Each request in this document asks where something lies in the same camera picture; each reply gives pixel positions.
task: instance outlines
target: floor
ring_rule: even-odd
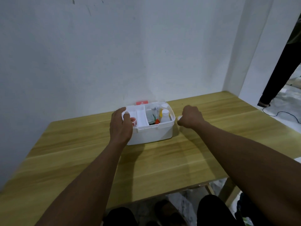
[[[264,109],[265,113],[272,116],[275,116],[279,111],[289,112],[293,114],[299,120],[299,122],[301,122],[301,89],[285,85],[281,92],[271,102],[271,106]],[[273,118],[301,133],[301,124],[298,124],[296,118],[294,118],[292,115],[279,113],[278,116]],[[296,160],[301,163],[301,157],[297,158]],[[219,194],[224,183],[225,179],[210,183],[216,195]],[[150,220],[157,221],[153,211],[155,203],[162,199],[169,199],[170,202],[185,217],[189,225],[196,226],[196,212],[198,209],[198,203],[207,194],[208,192],[206,191],[205,187],[199,187],[193,190],[185,190],[174,194],[162,195],[149,200],[131,203],[125,205],[125,207],[129,208],[134,213],[135,218],[137,222],[139,222],[140,226],[145,226],[145,224]],[[233,214],[236,212],[236,204],[238,200],[239,195],[229,208]]]

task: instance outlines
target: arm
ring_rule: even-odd
[[[112,114],[108,146],[59,194],[36,226],[100,225],[119,157],[133,133],[129,113],[124,114],[122,121],[125,109]]]
[[[206,122],[185,106],[178,125],[192,128],[235,184],[275,225],[301,222],[301,164],[253,140]]]

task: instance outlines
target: cable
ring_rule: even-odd
[[[262,112],[264,112],[265,114],[267,114],[267,113],[266,113],[265,111],[263,111],[263,110],[264,110],[265,108],[268,108],[268,107],[271,107],[271,106],[264,107],[264,108],[262,109]],[[287,113],[287,114],[292,115],[293,117],[295,117],[293,114],[290,114],[290,113],[284,112],[284,111],[279,111],[279,112],[276,114],[276,116],[278,116],[279,113]]]

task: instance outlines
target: hand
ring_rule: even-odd
[[[183,116],[180,118],[180,120],[178,120],[178,125],[184,126],[185,128],[194,129],[198,125],[205,122],[202,113],[198,110],[196,106],[185,106],[182,115]]]
[[[126,107],[123,107],[113,112],[110,123],[110,142],[124,146],[130,141],[133,134],[133,124],[128,112],[123,115],[122,120],[122,112],[125,110]]]

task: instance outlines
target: table leg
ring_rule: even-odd
[[[227,178],[226,183],[219,193],[219,198],[229,207],[239,192],[240,189],[234,184],[231,178]]]

